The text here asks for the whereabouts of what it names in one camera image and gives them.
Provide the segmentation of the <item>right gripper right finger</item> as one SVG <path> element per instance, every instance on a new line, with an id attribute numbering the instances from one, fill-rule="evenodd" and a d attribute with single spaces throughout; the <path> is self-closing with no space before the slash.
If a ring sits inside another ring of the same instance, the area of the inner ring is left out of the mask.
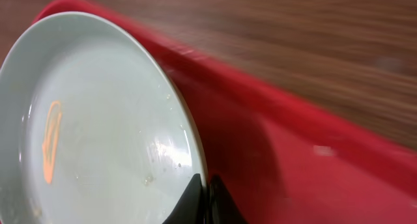
<path id="1" fill-rule="evenodd" d="M 248 224 L 237 208 L 222 179 L 214 175 L 209 186 L 209 224 Z"/>

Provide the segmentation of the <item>light blue top plate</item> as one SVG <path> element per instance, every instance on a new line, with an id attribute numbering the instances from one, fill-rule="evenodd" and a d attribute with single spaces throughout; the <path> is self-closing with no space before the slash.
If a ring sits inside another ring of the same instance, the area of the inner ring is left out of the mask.
<path id="1" fill-rule="evenodd" d="M 207 166 L 174 83 L 86 12 L 28 28 L 1 67 L 2 223 L 162 223 Z"/>

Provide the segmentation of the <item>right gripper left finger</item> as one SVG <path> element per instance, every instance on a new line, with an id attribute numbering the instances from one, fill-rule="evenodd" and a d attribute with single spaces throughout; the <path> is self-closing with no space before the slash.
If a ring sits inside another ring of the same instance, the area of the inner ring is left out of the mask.
<path id="1" fill-rule="evenodd" d="M 200 174 L 194 174 L 163 224 L 203 224 L 204 192 Z"/>

